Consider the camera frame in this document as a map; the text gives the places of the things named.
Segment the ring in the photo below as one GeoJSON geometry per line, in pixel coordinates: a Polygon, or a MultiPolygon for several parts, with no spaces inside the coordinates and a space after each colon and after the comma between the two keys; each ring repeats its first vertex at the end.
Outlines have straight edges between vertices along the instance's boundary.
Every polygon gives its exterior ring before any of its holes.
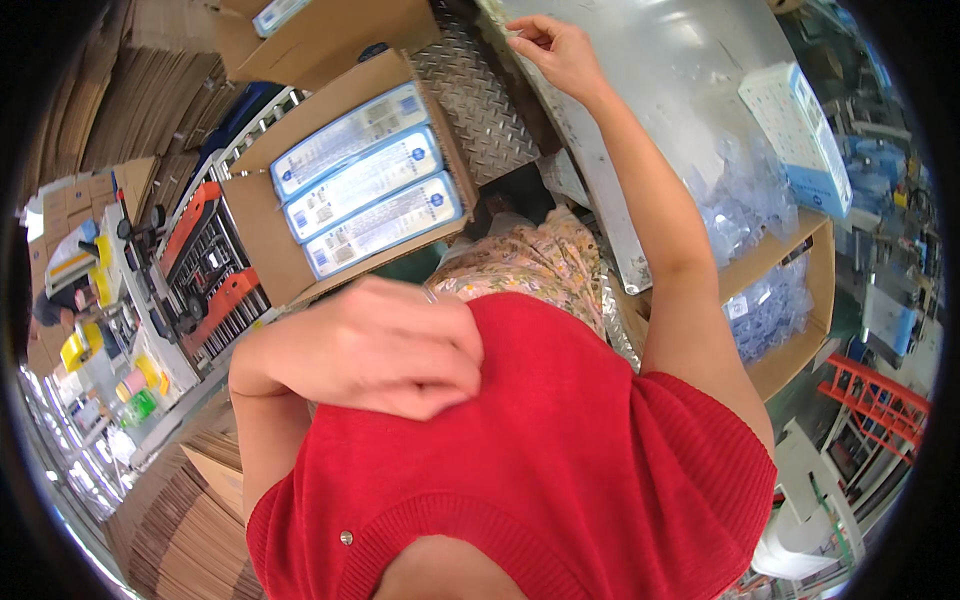
{"type": "Polygon", "coordinates": [[[428,287],[421,287],[420,290],[423,292],[423,295],[426,296],[426,301],[431,304],[437,304],[440,301],[437,299],[437,295],[428,287]]]}

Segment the orange ladder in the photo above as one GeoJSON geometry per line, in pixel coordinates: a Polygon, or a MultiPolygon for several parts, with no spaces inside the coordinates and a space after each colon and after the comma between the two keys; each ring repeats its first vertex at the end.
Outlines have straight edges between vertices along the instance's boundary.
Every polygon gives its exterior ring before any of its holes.
{"type": "Polygon", "coordinates": [[[893,379],[845,356],[832,354],[827,362],[836,367],[836,374],[832,383],[824,381],[817,390],[848,406],[865,437],[913,465],[913,460],[900,452],[892,438],[898,436],[919,447],[930,403],[893,379]],[[872,426],[865,426],[866,420],[878,424],[882,430],[877,433],[872,426]]]}

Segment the floral pattern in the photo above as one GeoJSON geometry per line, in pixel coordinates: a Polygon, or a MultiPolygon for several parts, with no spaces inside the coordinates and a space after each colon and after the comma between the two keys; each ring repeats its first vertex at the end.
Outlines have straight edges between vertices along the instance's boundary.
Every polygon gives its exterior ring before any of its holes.
{"type": "Polygon", "coordinates": [[[485,237],[426,281],[435,293],[471,300],[498,292],[538,298],[583,321],[606,339],[600,298],[600,254],[593,234],[566,206],[543,225],[518,225],[485,237]]]}

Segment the red knit top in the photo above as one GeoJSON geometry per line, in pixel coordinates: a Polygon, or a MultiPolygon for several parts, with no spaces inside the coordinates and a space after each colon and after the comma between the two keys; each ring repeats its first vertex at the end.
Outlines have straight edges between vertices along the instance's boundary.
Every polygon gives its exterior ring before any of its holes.
{"type": "Polygon", "coordinates": [[[477,398],[428,422],[317,408],[247,526],[270,598],[369,598],[430,535],[473,544],[531,599],[712,598],[744,573],[776,470],[742,420],[671,375],[634,375],[540,300],[469,307],[477,398]]]}

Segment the diamond plate floor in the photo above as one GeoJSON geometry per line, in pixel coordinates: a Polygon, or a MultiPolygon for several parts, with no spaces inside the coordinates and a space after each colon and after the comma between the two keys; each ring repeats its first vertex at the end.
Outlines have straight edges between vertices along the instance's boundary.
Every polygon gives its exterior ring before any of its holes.
{"type": "Polygon", "coordinates": [[[466,28],[449,12],[436,16],[443,39],[411,60],[449,113],[477,185],[539,158],[533,136],[466,28]]]}

